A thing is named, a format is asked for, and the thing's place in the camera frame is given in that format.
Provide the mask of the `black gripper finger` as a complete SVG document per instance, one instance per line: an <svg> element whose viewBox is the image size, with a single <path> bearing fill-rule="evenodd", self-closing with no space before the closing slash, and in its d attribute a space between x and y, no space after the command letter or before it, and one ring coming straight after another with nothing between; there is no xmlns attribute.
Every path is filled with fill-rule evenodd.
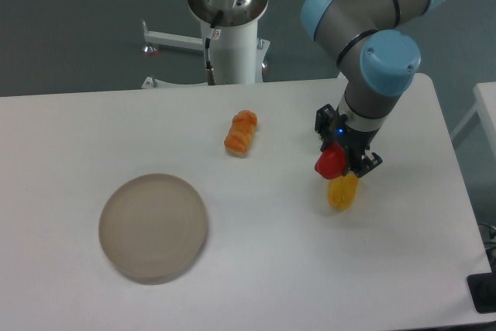
<svg viewBox="0 0 496 331"><path fill-rule="evenodd" d="M362 155L351 162L350 170L355 176L362 178L382 163L383 160L377 153L366 150Z"/></svg>
<svg viewBox="0 0 496 331"><path fill-rule="evenodd" d="M335 141L335 133L332 129L335 113L335 109L330 104L324 105L316 112L315 132L319 134L322 141L321 152L324 152Z"/></svg>

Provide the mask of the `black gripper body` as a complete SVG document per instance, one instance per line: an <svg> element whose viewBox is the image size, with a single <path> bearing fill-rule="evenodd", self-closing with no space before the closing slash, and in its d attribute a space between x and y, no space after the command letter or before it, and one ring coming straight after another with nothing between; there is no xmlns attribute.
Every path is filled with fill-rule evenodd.
<svg viewBox="0 0 496 331"><path fill-rule="evenodd" d="M351 162L366 150L370 150L370 144L379 132L379 129L372 131L359 131L353 129L350 120L346 114L337 114L334 118L333 126L335 127L335 139L344 149L348 168Z"/></svg>

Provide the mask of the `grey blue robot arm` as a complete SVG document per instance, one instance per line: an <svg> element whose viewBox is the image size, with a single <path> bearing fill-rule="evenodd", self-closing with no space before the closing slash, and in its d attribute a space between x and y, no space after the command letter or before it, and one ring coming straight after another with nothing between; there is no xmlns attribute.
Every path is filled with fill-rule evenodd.
<svg viewBox="0 0 496 331"><path fill-rule="evenodd" d="M339 104L316 114L322 145L315 170L323 178L362 177L381 164L370 144L421 62L417 44L398 27L444 1L305 0L301 24L348 81ZM257 23L268 0L188 0L188 6L201 26L207 82L256 82Z"/></svg>

